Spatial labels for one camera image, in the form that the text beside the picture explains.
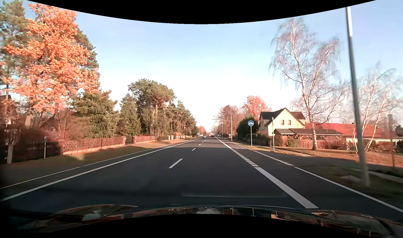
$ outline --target dark roof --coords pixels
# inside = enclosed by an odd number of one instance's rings
[[[313,130],[309,128],[289,128],[296,135],[312,135]],[[334,129],[315,129],[317,136],[343,136],[344,134],[341,132],[337,132]]]
[[[295,133],[290,129],[281,129],[281,128],[275,129],[274,133],[278,135],[295,135]]]
[[[291,114],[294,116],[295,119],[298,120],[306,120],[303,113],[301,111],[292,111]]]
[[[287,108],[283,108],[283,109],[278,110],[278,111],[262,111],[262,112],[260,113],[260,115],[263,116],[262,118],[263,118],[263,119],[266,119],[266,120],[269,120],[264,126],[267,127],[270,123],[272,123],[272,117],[273,117],[274,119],[277,118],[277,117],[279,116],[279,114],[281,114],[281,112],[282,112],[283,110],[287,110],[301,125],[304,126],[304,123],[302,123],[302,122],[300,121],[300,119],[304,119],[304,120],[305,120],[305,117],[303,116],[303,114],[302,114],[301,112],[299,112],[299,111],[290,112]]]
[[[263,120],[272,120],[272,117],[276,118],[283,110],[285,110],[285,108],[278,111],[262,111],[260,116]]]

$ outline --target sign pole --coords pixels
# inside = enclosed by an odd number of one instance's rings
[[[254,122],[252,120],[248,121],[248,125],[250,126],[250,143],[251,143],[251,148],[253,148],[253,132],[252,132],[252,126],[254,125]]]

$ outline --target asphalt road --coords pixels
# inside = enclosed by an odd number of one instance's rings
[[[42,213],[97,204],[263,205],[344,210],[403,221],[403,210],[296,166],[296,156],[199,138],[3,188],[1,203]]]

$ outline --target orange tree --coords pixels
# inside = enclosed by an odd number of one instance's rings
[[[20,62],[15,77],[5,78],[11,92],[27,100],[25,126],[35,113],[62,108],[78,90],[98,91],[97,69],[84,65],[91,60],[90,50],[76,40],[76,12],[44,4],[29,5],[36,14],[27,25],[30,37],[26,45],[4,47]]]

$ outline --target evergreen tree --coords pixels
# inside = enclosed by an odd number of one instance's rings
[[[141,132],[140,119],[137,115],[137,104],[130,94],[126,94],[120,103],[118,131],[121,136],[136,136]]]
[[[86,137],[114,137],[119,113],[114,110],[118,101],[109,98],[111,91],[84,92],[74,102],[76,116],[88,123]]]

